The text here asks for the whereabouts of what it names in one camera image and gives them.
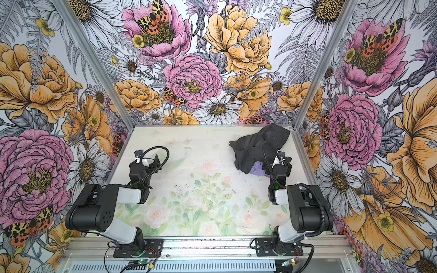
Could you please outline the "lavender purple cloth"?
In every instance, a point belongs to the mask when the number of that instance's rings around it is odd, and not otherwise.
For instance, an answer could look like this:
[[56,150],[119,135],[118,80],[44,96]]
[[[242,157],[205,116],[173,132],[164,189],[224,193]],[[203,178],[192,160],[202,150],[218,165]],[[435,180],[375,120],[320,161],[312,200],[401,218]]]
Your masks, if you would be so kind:
[[266,167],[263,162],[259,161],[254,162],[249,173],[256,176],[270,177],[270,171],[268,167]]

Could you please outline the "dark grey cloth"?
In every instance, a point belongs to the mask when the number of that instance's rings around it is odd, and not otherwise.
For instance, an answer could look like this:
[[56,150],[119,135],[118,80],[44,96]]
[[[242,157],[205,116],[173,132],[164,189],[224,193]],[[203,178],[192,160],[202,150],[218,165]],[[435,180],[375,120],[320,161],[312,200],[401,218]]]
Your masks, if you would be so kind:
[[234,165],[245,174],[249,174],[255,162],[265,163],[267,158],[271,163],[280,150],[288,141],[289,129],[271,124],[264,126],[255,134],[240,137],[236,141],[230,141],[235,161]]

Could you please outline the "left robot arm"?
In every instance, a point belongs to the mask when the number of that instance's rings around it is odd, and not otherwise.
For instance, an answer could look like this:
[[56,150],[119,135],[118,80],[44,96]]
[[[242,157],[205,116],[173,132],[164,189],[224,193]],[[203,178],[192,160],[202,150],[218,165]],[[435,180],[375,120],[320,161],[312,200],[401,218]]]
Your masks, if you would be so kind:
[[145,204],[152,190],[152,175],[169,157],[169,150],[163,146],[136,151],[135,160],[129,164],[130,182],[85,186],[66,215],[67,229],[103,236],[127,255],[142,256],[147,246],[141,228],[118,219],[115,210],[120,204]]

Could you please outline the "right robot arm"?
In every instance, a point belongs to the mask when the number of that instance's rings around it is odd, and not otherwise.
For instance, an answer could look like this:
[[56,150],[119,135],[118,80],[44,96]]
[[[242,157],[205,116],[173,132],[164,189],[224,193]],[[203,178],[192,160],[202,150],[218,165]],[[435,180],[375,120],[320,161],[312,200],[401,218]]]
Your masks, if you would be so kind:
[[277,151],[267,170],[270,173],[269,200],[274,205],[288,206],[290,215],[286,223],[274,228],[272,249],[276,253],[285,255],[302,240],[333,228],[333,216],[320,186],[286,183],[292,170],[291,158],[283,151]]

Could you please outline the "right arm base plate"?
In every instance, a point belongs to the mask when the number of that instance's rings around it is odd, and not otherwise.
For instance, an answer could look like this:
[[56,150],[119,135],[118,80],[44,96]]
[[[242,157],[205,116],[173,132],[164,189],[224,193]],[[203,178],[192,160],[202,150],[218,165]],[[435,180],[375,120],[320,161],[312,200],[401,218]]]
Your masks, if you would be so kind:
[[297,257],[303,255],[303,249],[293,243],[283,243],[274,238],[254,238],[249,247],[256,251],[257,257]]

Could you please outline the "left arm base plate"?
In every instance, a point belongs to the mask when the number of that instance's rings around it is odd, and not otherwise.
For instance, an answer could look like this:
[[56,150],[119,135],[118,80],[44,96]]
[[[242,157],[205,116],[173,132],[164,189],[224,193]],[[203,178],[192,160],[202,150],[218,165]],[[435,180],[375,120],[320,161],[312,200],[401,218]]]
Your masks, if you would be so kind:
[[155,258],[161,257],[164,239],[146,238],[143,247],[134,243],[119,245],[113,253],[114,258]]

